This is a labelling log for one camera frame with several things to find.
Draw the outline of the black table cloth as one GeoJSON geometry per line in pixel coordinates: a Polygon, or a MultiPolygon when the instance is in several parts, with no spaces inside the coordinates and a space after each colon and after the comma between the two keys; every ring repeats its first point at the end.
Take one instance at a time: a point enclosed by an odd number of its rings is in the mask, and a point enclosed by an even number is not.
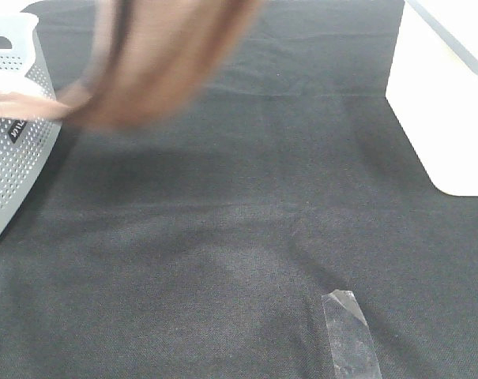
{"type": "Polygon", "coordinates": [[[164,126],[64,126],[0,238],[0,378],[331,378],[350,290],[384,378],[478,378],[478,198],[384,98],[400,1],[275,1],[164,126]]]}

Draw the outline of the white plastic basket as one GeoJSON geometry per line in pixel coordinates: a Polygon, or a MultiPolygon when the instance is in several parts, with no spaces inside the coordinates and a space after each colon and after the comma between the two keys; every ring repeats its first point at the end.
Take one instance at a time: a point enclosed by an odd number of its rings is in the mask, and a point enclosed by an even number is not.
{"type": "Polygon", "coordinates": [[[386,86],[432,184],[478,197],[478,1],[406,1],[386,86]]]}

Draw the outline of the clear adhesive tape strip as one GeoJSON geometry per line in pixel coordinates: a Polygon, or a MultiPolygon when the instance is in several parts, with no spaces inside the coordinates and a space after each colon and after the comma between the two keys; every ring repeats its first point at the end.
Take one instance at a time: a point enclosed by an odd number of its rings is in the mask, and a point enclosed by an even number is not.
{"type": "Polygon", "coordinates": [[[322,308],[335,377],[382,379],[370,329],[353,292],[323,295],[322,308]]]}

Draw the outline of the grey perforated laundry basket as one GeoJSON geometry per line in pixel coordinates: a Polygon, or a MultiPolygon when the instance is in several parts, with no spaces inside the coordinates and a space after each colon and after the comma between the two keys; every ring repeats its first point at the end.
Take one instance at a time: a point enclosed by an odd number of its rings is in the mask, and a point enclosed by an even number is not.
{"type": "MultiPolygon", "coordinates": [[[[36,32],[39,18],[25,12],[0,13],[0,91],[55,98],[36,32]]],[[[43,170],[61,125],[43,118],[0,118],[0,235],[43,170]]]]}

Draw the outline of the brown microfibre towel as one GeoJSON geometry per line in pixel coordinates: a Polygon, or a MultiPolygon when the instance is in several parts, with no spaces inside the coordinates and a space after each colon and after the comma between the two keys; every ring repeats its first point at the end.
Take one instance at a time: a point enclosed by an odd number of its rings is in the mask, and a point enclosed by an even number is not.
{"type": "Polygon", "coordinates": [[[250,27],[260,1],[98,1],[91,60],[56,100],[0,92],[0,118],[126,129],[171,116],[250,27]]]}

